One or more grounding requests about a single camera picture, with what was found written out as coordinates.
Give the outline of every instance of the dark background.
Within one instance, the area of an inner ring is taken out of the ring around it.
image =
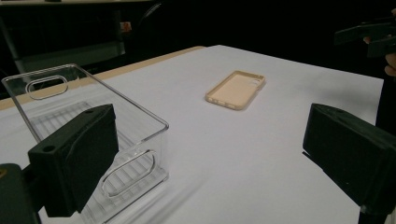
[[[114,11],[130,21],[126,55],[85,66],[98,73],[193,46],[225,45],[372,77],[385,77],[385,59],[367,58],[361,41],[333,44],[334,32],[390,16],[391,1],[170,0],[142,22],[157,2],[47,7],[0,7],[20,55],[72,49],[116,38]],[[2,77],[18,74],[0,36]]]

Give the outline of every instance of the beige phone case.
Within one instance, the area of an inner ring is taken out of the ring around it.
[[[254,98],[264,81],[264,76],[234,71],[207,92],[205,99],[212,104],[241,110]]]

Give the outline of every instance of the white table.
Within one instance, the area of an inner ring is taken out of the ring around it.
[[[248,108],[205,101],[234,70],[266,77]],[[382,79],[214,46],[105,82],[170,125],[169,179],[116,223],[358,223],[360,208],[303,155],[304,131],[312,103],[374,124]],[[0,163],[25,166],[35,140],[15,107],[0,111],[0,125]]]

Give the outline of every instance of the container handle cutout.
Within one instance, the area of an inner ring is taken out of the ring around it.
[[[29,82],[25,91],[34,100],[44,100],[68,90],[67,79],[62,76],[44,77]]]
[[[113,176],[119,169],[121,169],[126,164],[133,162],[133,161],[137,160],[138,158],[143,157],[145,155],[151,155],[151,157],[152,157],[152,164],[149,167],[149,169],[147,169],[147,171],[145,173],[141,174],[135,181],[125,184],[124,186],[122,186],[119,189],[116,189],[112,192],[108,192],[106,190],[106,183],[111,176]],[[154,150],[148,149],[146,151],[140,152],[139,154],[137,154],[134,157],[132,157],[131,159],[123,162],[122,164],[118,165],[116,168],[114,168],[110,172],[108,172],[106,175],[104,175],[104,177],[102,178],[102,181],[101,181],[101,191],[102,191],[103,195],[105,195],[107,198],[114,198],[114,197],[122,194],[125,190],[138,184],[139,181],[141,181],[146,176],[150,175],[154,171],[154,168],[156,167],[156,165],[157,165],[157,162],[155,159],[155,151]]]

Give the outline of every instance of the clear plastic container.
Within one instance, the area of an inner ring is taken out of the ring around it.
[[[105,223],[168,177],[169,125],[75,64],[2,79],[35,140],[80,112],[113,104],[119,153],[83,209],[86,223]]]

